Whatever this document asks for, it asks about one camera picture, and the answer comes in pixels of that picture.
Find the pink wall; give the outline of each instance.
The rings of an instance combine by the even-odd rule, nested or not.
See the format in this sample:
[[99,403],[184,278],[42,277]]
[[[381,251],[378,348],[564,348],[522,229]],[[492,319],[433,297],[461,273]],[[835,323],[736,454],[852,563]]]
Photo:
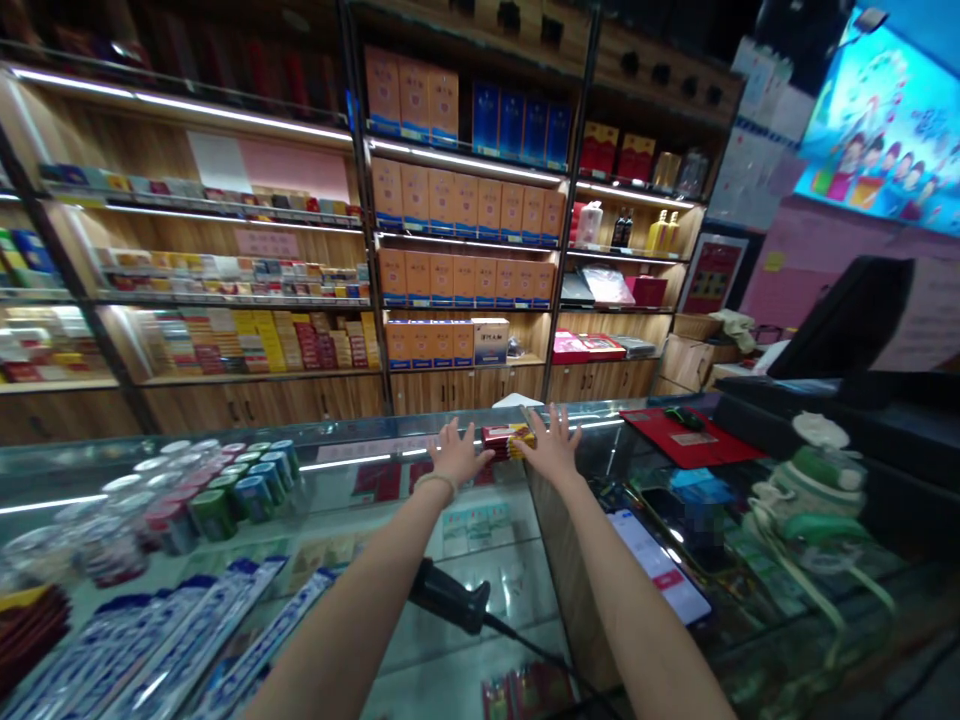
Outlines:
[[[770,253],[783,254],[780,270],[775,264],[765,269]],[[767,233],[740,312],[758,325],[796,328],[859,255],[960,261],[960,238],[788,197]]]

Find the bracelet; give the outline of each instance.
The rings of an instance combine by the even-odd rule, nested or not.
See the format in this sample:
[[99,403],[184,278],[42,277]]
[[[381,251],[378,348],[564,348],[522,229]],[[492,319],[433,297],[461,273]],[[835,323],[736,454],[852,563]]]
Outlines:
[[444,509],[450,507],[453,504],[453,501],[457,499],[457,484],[448,478],[446,475],[438,475],[437,473],[427,473],[422,478],[417,480],[416,484],[413,486],[413,492],[417,491],[417,488],[420,487],[423,483],[428,480],[443,480],[447,485],[450,486],[450,489],[453,490],[453,495],[450,496],[450,502],[444,505]]

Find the pink label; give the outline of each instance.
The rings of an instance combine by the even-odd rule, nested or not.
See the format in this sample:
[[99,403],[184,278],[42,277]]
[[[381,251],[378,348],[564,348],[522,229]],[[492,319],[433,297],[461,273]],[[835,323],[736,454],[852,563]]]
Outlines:
[[299,258],[300,246],[293,233],[261,230],[234,230],[237,247],[243,255],[254,257]]

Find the green can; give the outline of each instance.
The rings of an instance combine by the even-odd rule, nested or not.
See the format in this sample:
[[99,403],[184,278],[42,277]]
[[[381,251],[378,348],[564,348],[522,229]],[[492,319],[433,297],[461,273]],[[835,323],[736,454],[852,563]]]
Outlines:
[[227,465],[223,470],[220,471],[221,475],[236,475],[237,477],[243,477],[250,470],[249,463],[234,463],[233,465]]
[[273,463],[280,471],[280,480],[283,481],[283,487],[286,490],[292,490],[296,480],[293,479],[293,473],[290,470],[289,458],[281,452],[269,452],[260,456],[260,462]]
[[237,534],[237,523],[230,517],[223,490],[206,490],[197,495],[190,501],[190,514],[210,542],[229,540]]
[[276,511],[267,479],[263,475],[247,475],[237,483],[234,492],[243,503],[250,522],[262,523],[273,519]]
[[230,509],[230,517],[234,522],[240,522],[247,519],[247,509],[237,497],[237,483],[240,482],[239,475],[221,475],[210,481],[207,490],[222,490],[227,496],[227,507]]
[[282,452],[287,456],[287,460],[290,462],[290,476],[296,482],[300,482],[300,461],[297,460],[297,449],[293,445],[293,440],[277,440],[270,446],[270,450]]
[[273,504],[277,507],[283,505],[287,499],[287,488],[283,484],[283,478],[280,477],[279,463],[260,463],[250,468],[251,475],[262,475],[267,481],[267,488],[270,490],[270,496],[273,498]]
[[263,455],[263,453],[259,453],[259,452],[257,452],[257,453],[252,453],[252,452],[250,452],[250,451],[248,450],[248,451],[245,452],[243,455],[237,455],[237,456],[233,459],[233,461],[234,461],[235,463],[238,463],[238,464],[239,464],[239,463],[246,463],[247,465],[256,465],[258,462],[260,462],[260,456],[261,456],[261,455]]

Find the cartoon poster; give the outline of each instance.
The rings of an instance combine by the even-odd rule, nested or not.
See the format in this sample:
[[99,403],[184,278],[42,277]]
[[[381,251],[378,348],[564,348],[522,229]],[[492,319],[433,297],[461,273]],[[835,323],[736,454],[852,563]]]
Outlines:
[[796,192],[960,235],[960,82],[854,11],[800,148]]

